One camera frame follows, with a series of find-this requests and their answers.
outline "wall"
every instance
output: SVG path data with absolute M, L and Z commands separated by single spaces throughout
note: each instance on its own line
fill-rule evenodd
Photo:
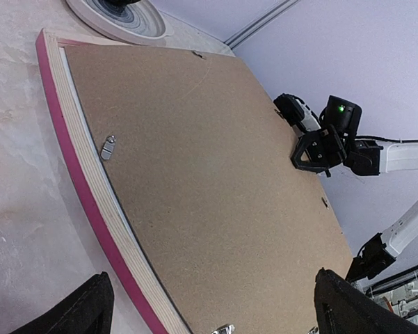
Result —
M 278 0 L 151 0 L 162 10 L 219 40 L 227 40 Z
M 418 0 L 302 0 L 236 54 L 274 98 L 293 93 L 319 113 L 329 95 L 363 109 L 360 134 L 418 138 Z M 418 171 L 322 178 L 357 253 L 418 199 Z M 383 278 L 418 264 L 418 240 Z

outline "white robotic arm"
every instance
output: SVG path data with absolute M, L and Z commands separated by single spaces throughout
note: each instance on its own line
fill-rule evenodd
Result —
M 387 140 L 356 136 L 362 109 L 356 104 L 330 97 L 317 117 L 300 98 L 283 94 L 275 101 L 279 114 L 299 137 L 292 162 L 298 169 L 316 173 L 343 163 L 357 175 L 379 175 L 396 170 L 418 170 L 418 141 Z M 310 161 L 300 162 L 301 153 Z M 347 281 L 372 279 L 391 265 L 418 236 L 418 201 L 359 251 L 349 269 Z

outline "white table surface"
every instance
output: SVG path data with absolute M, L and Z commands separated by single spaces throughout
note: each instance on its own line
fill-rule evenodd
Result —
M 232 54 L 166 16 L 168 47 Z M 35 54 L 41 28 L 95 34 L 64 0 L 0 0 L 0 334 L 35 319 L 107 271 L 113 333 L 149 333 L 103 253 L 58 146 Z

